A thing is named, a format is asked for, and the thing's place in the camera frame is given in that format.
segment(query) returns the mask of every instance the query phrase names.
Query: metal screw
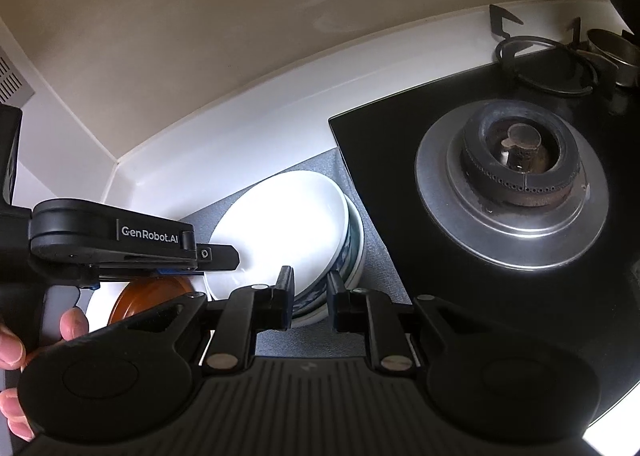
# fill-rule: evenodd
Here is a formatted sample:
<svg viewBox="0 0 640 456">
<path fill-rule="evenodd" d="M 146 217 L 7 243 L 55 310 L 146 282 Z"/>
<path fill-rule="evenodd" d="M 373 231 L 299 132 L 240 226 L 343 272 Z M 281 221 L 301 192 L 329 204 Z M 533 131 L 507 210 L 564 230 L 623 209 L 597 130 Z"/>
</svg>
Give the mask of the metal screw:
<svg viewBox="0 0 640 456">
<path fill-rule="evenodd" d="M 387 371 L 400 372 L 411 369 L 414 362 L 404 355 L 387 355 L 380 360 L 380 364 Z"/>
<path fill-rule="evenodd" d="M 231 353 L 214 353 L 207 357 L 207 366 L 215 370 L 230 370 L 238 364 L 238 358 Z"/>
</svg>

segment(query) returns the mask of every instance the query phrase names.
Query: burner cap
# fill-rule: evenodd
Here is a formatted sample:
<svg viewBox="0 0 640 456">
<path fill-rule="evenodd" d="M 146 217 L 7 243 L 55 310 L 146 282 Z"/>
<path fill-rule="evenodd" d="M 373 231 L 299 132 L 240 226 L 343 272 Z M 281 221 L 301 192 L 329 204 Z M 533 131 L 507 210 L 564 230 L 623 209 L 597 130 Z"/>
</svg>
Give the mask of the burner cap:
<svg viewBox="0 0 640 456">
<path fill-rule="evenodd" d="M 498 203 L 560 203 L 580 171 L 574 137 L 553 113 L 526 102 L 499 101 L 476 112 L 463 130 L 470 182 Z"/>
</svg>

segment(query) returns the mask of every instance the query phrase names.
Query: stove burner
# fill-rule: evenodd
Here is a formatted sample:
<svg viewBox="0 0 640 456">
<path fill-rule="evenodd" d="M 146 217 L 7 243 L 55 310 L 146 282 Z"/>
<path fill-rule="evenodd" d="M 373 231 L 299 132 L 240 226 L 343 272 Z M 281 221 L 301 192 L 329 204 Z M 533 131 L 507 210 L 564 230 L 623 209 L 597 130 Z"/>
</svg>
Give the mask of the stove burner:
<svg viewBox="0 0 640 456">
<path fill-rule="evenodd" d="M 472 186 L 497 203 L 557 205 L 580 170 L 578 147 L 567 126 L 533 104 L 487 104 L 466 123 L 463 142 Z"/>
<path fill-rule="evenodd" d="M 518 270 L 581 256 L 609 207 L 607 180 L 588 142 L 558 116 L 519 100 L 446 113 L 420 143 L 415 178 L 426 209 L 457 244 Z"/>
</svg>

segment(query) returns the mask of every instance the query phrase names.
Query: blue and white bowl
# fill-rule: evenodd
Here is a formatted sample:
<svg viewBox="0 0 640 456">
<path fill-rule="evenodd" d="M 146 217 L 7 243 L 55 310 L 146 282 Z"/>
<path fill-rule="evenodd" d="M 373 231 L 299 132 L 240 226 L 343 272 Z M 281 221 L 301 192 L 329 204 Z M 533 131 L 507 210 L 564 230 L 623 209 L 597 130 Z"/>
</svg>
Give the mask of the blue and white bowl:
<svg viewBox="0 0 640 456">
<path fill-rule="evenodd" d="M 351 229 L 351 243 L 357 245 L 354 249 L 356 252 L 353 268 L 346 269 L 346 275 L 343 276 L 344 285 L 347 290 L 353 290 L 360 282 L 360 277 L 364 271 L 365 260 L 367 257 L 366 242 L 364 237 L 364 224 L 362 218 L 358 213 L 356 205 L 348 198 L 347 205 L 349 206 L 349 223 Z M 324 278 L 324 288 L 326 288 L 326 278 Z M 307 326 L 315 322 L 321 321 L 329 315 L 329 311 L 326 305 L 326 292 L 322 292 L 321 295 L 316 298 L 311 304 L 306 306 L 305 309 L 298 311 L 291 326 L 293 328 L 299 328 L 301 326 Z"/>
<path fill-rule="evenodd" d="M 317 308 L 325 301 L 325 299 L 319 300 L 318 298 L 320 296 L 324 296 L 326 292 L 326 276 L 330 271 L 338 271 L 342 280 L 346 281 L 355 267 L 360 243 L 362 242 L 360 231 L 358 230 L 358 219 L 360 218 L 360 215 L 357 213 L 357 210 L 356 215 L 353 215 L 351 207 L 349 206 L 349 204 L 353 206 L 353 203 L 348 198 L 347 204 L 350 210 L 349 228 L 347 231 L 347 237 L 344 240 L 344 245 L 340 250 L 340 254 L 326 273 L 322 274 L 322 276 L 316 280 L 315 283 L 309 286 L 305 292 L 296 296 L 293 304 L 293 317 L 304 315 Z"/>
</svg>

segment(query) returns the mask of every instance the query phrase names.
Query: finger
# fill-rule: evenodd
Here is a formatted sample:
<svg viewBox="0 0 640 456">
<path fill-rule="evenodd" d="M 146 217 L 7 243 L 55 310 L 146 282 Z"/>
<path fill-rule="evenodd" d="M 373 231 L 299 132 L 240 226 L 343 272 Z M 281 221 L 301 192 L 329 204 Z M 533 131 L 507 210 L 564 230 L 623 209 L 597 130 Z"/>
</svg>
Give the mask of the finger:
<svg viewBox="0 0 640 456">
<path fill-rule="evenodd" d="M 21 369 L 24 370 L 29 362 L 31 362 L 35 357 L 37 357 L 39 354 L 41 354 L 47 348 L 50 348 L 50 346 L 42 346 L 42 347 L 40 347 L 40 348 L 38 348 L 36 350 L 33 350 L 26 357 L 24 357 L 24 364 L 22 365 Z"/>
<path fill-rule="evenodd" d="M 89 333 L 89 321 L 79 308 L 72 308 L 60 318 L 60 334 L 65 341 L 71 341 Z"/>
<path fill-rule="evenodd" d="M 0 412 L 7 419 L 18 419 L 24 416 L 24 411 L 18 402 L 18 390 L 16 388 L 5 389 L 0 392 Z"/>
<path fill-rule="evenodd" d="M 20 418 L 19 420 L 7 420 L 6 421 L 9 430 L 14 433 L 18 438 L 22 438 L 24 441 L 31 441 L 34 438 L 33 431 L 29 427 L 26 418 Z"/>
<path fill-rule="evenodd" d="M 20 339 L 4 324 L 0 324 L 0 369 L 18 369 L 24 363 L 26 354 Z"/>
</svg>

